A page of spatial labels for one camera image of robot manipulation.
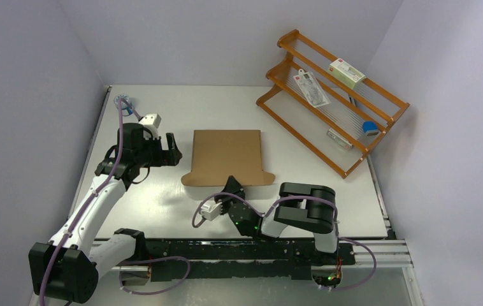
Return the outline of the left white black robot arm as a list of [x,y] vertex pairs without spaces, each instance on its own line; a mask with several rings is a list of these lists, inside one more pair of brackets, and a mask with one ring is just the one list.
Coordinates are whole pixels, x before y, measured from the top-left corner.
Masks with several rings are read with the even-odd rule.
[[181,158],[175,135],[166,133],[167,149],[149,125],[125,123],[98,164],[85,198],[62,228],[47,243],[35,243],[28,254],[34,293],[40,299],[55,298],[85,303],[100,278],[114,266],[128,261],[139,265],[149,259],[145,234],[120,228],[96,250],[98,231],[115,204],[125,195],[142,169],[176,166]]

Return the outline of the small silver packaged item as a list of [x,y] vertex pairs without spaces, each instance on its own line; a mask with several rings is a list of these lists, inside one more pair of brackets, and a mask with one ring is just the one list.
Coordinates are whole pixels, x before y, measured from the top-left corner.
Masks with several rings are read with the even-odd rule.
[[329,128],[326,132],[326,134],[334,141],[336,142],[341,148],[345,150],[351,150],[352,149],[352,144],[344,138],[342,135],[337,133],[334,129]]

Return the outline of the white green product box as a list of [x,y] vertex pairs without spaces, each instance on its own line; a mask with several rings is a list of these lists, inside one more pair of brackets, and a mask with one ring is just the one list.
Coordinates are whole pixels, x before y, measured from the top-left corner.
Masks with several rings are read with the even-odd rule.
[[352,90],[366,79],[365,74],[341,58],[329,64],[328,73]]

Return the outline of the blue white eraser block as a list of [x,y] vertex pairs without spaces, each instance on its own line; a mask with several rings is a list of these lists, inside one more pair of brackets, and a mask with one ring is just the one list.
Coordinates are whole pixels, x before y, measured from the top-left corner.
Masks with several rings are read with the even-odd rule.
[[380,133],[380,129],[373,121],[365,121],[362,125],[363,133],[365,136],[376,136]]

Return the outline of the small blue white jar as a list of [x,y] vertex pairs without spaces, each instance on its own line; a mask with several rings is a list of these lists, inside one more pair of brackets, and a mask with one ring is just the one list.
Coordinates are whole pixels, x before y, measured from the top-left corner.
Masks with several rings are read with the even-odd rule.
[[120,108],[122,110],[122,115],[124,117],[134,114],[133,103],[131,102],[131,98],[127,94],[119,94],[115,96],[113,102],[117,108]]

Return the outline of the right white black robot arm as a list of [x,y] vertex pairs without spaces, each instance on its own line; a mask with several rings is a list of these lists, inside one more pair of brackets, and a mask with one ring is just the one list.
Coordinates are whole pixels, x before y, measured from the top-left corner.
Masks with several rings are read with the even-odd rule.
[[287,227],[311,232],[315,256],[324,264],[340,254],[334,189],[321,185],[284,182],[278,200],[259,212],[245,200],[243,186],[231,175],[213,197],[220,215],[228,215],[239,234],[260,240],[279,238]]

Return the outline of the orange wooden rack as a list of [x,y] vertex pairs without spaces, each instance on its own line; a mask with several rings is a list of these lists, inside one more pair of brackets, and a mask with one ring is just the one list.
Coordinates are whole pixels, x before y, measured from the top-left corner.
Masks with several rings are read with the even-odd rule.
[[[328,73],[329,64],[339,57],[297,29],[283,35],[277,45],[285,51],[285,57],[266,73],[273,86],[257,99],[257,106],[341,178],[348,177],[390,132],[409,104],[369,78],[354,90],[345,86]],[[314,108],[307,102],[293,79],[299,69],[313,73],[329,105]],[[380,133],[365,136],[365,121],[375,122]],[[346,138],[352,149],[345,150],[334,142],[326,134],[329,128]]]

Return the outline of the brown cardboard box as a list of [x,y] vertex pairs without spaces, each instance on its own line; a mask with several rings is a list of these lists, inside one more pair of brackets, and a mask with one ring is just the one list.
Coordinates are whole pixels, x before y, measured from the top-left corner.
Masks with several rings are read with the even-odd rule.
[[191,170],[181,178],[186,187],[217,187],[233,176],[243,186],[268,186],[275,175],[264,170],[258,129],[195,130]]

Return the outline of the clear plastic blister package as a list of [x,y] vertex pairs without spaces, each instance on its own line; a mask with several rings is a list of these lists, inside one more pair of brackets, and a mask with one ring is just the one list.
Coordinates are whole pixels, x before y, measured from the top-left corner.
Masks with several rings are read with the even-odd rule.
[[331,103],[326,92],[322,89],[312,72],[299,69],[293,76],[293,79],[312,107],[319,108]]

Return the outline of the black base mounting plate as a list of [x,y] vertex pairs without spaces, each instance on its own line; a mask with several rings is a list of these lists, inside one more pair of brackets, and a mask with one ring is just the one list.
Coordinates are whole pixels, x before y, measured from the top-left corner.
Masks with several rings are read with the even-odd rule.
[[122,261],[144,266],[152,282],[190,279],[288,277],[291,280],[324,278],[318,269],[354,265],[354,250],[340,243],[334,253],[319,252],[312,238],[252,239],[148,238],[145,251]]

